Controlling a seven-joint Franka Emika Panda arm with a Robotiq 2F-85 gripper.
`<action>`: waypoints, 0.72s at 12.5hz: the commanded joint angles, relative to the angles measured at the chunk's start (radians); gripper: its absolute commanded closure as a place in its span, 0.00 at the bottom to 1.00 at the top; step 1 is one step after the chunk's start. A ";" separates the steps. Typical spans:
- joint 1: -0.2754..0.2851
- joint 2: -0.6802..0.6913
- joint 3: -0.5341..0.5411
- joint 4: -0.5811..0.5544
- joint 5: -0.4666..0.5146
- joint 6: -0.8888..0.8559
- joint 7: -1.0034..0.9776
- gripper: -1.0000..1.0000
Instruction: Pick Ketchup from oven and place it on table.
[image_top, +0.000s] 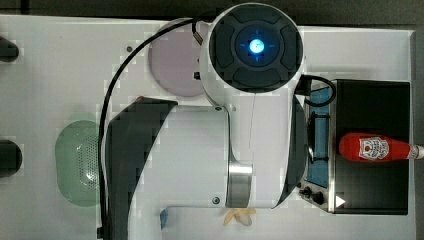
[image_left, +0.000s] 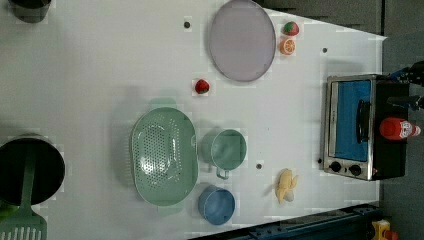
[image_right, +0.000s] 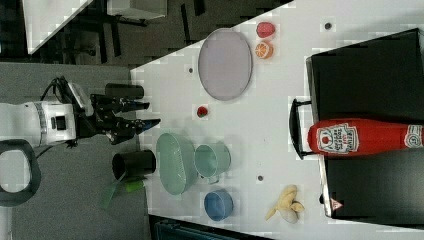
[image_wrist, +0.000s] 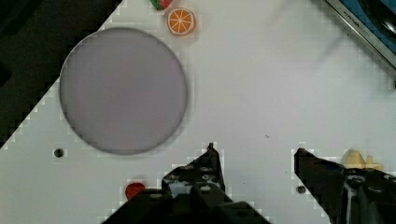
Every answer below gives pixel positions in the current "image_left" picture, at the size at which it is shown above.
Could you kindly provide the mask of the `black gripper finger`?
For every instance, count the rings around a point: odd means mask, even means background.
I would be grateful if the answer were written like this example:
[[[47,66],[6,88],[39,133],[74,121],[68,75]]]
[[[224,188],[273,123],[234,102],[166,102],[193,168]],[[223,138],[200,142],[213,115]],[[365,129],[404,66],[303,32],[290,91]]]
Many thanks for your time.
[[[401,83],[424,85],[424,61],[416,62],[411,67],[393,72],[390,79]]]
[[[412,111],[418,111],[424,108],[424,98],[418,95],[389,97],[387,103],[393,106],[411,109]]]

